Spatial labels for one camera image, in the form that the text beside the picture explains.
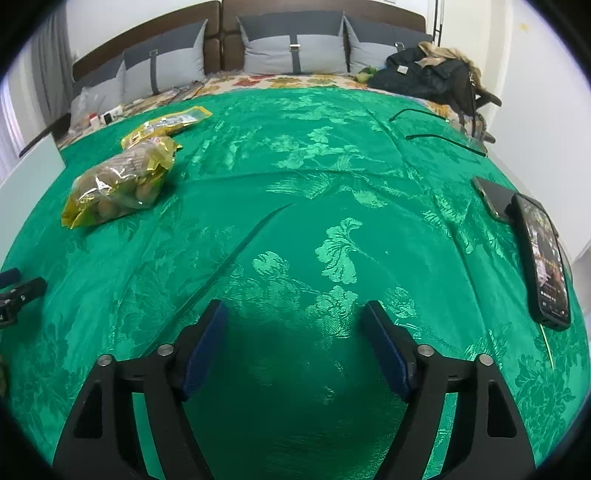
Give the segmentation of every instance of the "smartphone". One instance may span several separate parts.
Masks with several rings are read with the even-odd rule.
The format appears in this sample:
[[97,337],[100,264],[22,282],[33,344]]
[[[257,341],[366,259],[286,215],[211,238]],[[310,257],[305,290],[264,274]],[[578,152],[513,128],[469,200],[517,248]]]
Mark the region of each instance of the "smartphone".
[[570,327],[564,263],[550,217],[530,198],[516,193],[511,213],[521,250],[532,318],[554,330]]
[[482,196],[486,208],[495,220],[513,223],[509,210],[513,195],[517,193],[515,190],[481,177],[474,177],[472,184]]

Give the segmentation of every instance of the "green bedspread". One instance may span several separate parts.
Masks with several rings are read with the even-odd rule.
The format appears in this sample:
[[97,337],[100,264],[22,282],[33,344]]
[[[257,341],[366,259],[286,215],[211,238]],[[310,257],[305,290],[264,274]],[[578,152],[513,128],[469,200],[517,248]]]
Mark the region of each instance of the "green bedspread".
[[[358,329],[380,300],[443,355],[491,354],[517,401],[537,461],[562,437],[589,386],[581,311],[547,330],[528,314],[514,234],[493,221],[474,175],[509,185],[442,120],[404,98],[358,90],[270,89],[188,102],[213,116],[184,146],[149,211],[69,231],[73,179],[120,151],[142,121],[112,125],[63,151],[67,168],[27,220],[5,268],[49,289],[5,331],[14,413],[51,459],[93,362],[174,340],[211,299],[230,306],[227,340],[186,411],[219,480],[371,478],[405,405]],[[449,440],[448,395],[428,474]],[[142,445],[158,463],[136,398]]]

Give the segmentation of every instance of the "gray pillow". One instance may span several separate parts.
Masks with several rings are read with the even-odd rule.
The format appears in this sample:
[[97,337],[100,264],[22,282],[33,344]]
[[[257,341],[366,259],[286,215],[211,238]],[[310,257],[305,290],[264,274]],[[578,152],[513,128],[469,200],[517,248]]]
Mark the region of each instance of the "gray pillow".
[[383,69],[386,59],[404,48],[416,47],[421,41],[431,41],[431,35],[409,28],[345,16],[351,46],[350,72],[359,73],[365,67]]
[[102,64],[74,84],[71,125],[89,113],[103,113],[123,103],[125,62],[123,54]]
[[238,24],[246,73],[347,73],[343,12],[270,13]]
[[167,31],[124,51],[125,103],[205,79],[203,36],[207,20]]

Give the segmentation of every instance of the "bag of bread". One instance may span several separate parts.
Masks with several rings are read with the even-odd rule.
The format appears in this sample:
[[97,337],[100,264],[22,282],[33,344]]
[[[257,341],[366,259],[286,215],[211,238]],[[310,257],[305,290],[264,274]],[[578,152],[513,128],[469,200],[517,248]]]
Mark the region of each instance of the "bag of bread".
[[153,205],[180,145],[153,137],[86,170],[72,184],[61,214],[68,228],[99,225]]
[[121,139],[123,150],[133,147],[135,144],[151,137],[163,137],[180,132],[189,125],[199,123],[211,116],[212,113],[202,106],[194,106],[182,112],[170,113],[141,124],[130,134]]

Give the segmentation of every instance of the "clear plastic bag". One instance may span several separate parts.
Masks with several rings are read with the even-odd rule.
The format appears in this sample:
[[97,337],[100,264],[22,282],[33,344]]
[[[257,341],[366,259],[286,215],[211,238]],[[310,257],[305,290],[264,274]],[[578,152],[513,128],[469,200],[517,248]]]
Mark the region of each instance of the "clear plastic bag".
[[72,102],[72,118],[70,120],[70,133],[84,130],[90,125],[90,115],[99,113],[106,96],[92,92],[92,89],[84,87],[78,97]]
[[170,137],[140,142],[74,180],[61,214],[68,228],[99,225],[152,206],[180,145]]
[[172,135],[189,125],[199,123],[212,113],[202,106],[194,106],[182,112],[170,113],[141,124],[121,139],[121,148],[133,147],[146,138]]

